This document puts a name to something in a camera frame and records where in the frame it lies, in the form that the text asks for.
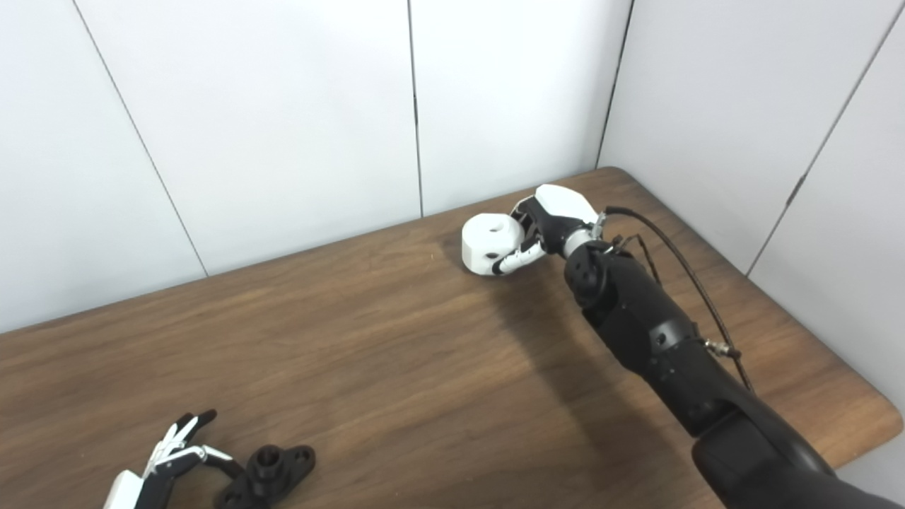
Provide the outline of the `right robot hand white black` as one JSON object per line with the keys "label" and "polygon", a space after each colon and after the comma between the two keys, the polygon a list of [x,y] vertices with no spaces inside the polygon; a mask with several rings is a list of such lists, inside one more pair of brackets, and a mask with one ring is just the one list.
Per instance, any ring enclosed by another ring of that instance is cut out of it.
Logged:
{"label": "right robot hand white black", "polygon": [[491,265],[491,274],[511,274],[547,255],[568,259],[579,246],[601,241],[605,216],[571,188],[545,184],[520,200],[508,217],[515,221],[516,246]]}

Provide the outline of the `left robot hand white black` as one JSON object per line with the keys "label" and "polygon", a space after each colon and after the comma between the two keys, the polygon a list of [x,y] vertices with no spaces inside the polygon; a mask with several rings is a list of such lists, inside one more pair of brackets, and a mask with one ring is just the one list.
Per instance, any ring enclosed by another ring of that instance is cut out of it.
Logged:
{"label": "left robot hand white black", "polygon": [[197,432],[217,415],[215,409],[208,409],[178,418],[152,449],[141,474],[126,469],[116,476],[104,507],[167,508],[175,481],[198,466],[216,468],[230,479],[245,473],[229,454],[209,445],[191,444]]}

